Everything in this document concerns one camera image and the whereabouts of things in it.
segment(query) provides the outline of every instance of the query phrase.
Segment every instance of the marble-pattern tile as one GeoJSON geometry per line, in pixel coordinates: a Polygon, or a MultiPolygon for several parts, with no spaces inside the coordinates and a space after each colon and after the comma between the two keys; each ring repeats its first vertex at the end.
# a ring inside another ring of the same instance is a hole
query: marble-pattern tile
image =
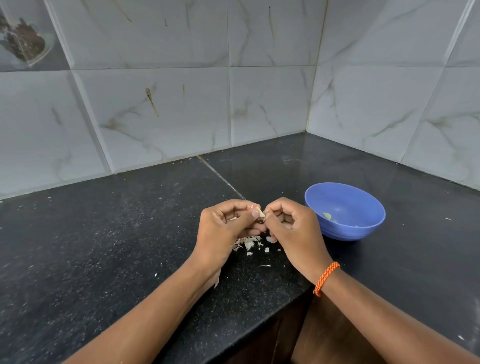
{"type": "Polygon", "coordinates": [[[305,130],[315,66],[231,67],[232,145],[305,130]]]}
{"type": "Polygon", "coordinates": [[[446,68],[403,164],[480,190],[480,68],[446,68]]]}
{"type": "Polygon", "coordinates": [[[73,69],[228,65],[225,0],[47,0],[73,69]]]}
{"type": "Polygon", "coordinates": [[[228,0],[230,66],[317,62],[326,0],[228,0]]]}
{"type": "Polygon", "coordinates": [[[74,88],[69,71],[0,73],[0,197],[106,174],[74,88]]]}
{"type": "Polygon", "coordinates": [[[43,0],[1,0],[0,71],[68,68],[43,0]]]}
{"type": "Polygon", "coordinates": [[[447,67],[480,66],[480,1],[473,2],[447,67]]]}
{"type": "Polygon", "coordinates": [[[318,66],[307,131],[399,162],[442,69],[318,66]]]}
{"type": "Polygon", "coordinates": [[[318,64],[445,66],[467,1],[330,1],[318,64]]]}
{"type": "Polygon", "coordinates": [[[74,74],[112,171],[230,146],[226,67],[74,74]]]}

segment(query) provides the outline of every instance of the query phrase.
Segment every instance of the left hand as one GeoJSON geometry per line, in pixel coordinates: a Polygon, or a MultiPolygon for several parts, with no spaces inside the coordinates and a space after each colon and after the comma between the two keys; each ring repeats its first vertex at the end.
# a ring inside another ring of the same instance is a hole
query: left hand
{"type": "Polygon", "coordinates": [[[256,222],[259,216],[257,206],[260,205],[251,201],[228,200],[204,209],[192,258],[212,275],[218,272],[238,238],[266,231],[264,224],[256,222]]]}

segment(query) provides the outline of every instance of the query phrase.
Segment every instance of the kitchen counter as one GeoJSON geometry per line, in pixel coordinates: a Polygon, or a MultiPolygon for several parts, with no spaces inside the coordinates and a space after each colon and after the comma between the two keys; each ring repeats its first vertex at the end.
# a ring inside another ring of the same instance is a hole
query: kitchen counter
{"type": "MultiPolygon", "coordinates": [[[[296,134],[203,156],[246,198],[303,202],[343,182],[385,206],[361,242],[327,239],[342,268],[480,355],[480,193],[320,137],[296,134]]],[[[237,193],[186,158],[0,204],[0,363],[60,363],[146,297],[189,256],[200,212],[237,193]]],[[[206,363],[311,289],[277,244],[233,252],[220,284],[156,363],[206,363]]]]}

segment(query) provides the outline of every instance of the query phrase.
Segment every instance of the plastic bowl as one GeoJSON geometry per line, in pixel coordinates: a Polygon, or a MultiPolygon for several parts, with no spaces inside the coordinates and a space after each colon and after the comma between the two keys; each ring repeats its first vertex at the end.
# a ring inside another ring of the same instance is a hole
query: plastic bowl
{"type": "Polygon", "coordinates": [[[371,194],[342,183],[314,184],[305,191],[305,205],[317,214],[322,234],[350,242],[370,235],[384,220],[383,205],[371,194]]]}

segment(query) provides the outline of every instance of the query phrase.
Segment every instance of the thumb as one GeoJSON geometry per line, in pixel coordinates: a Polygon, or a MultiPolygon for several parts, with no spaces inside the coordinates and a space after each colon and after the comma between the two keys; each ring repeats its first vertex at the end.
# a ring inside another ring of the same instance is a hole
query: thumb
{"type": "Polygon", "coordinates": [[[273,212],[267,212],[265,216],[265,225],[280,243],[285,241],[285,235],[288,234],[288,230],[282,225],[273,212]]]}
{"type": "Polygon", "coordinates": [[[245,214],[242,214],[235,222],[231,225],[231,229],[235,236],[238,236],[247,226],[252,225],[255,220],[259,217],[259,212],[257,210],[249,211],[245,214]]]}

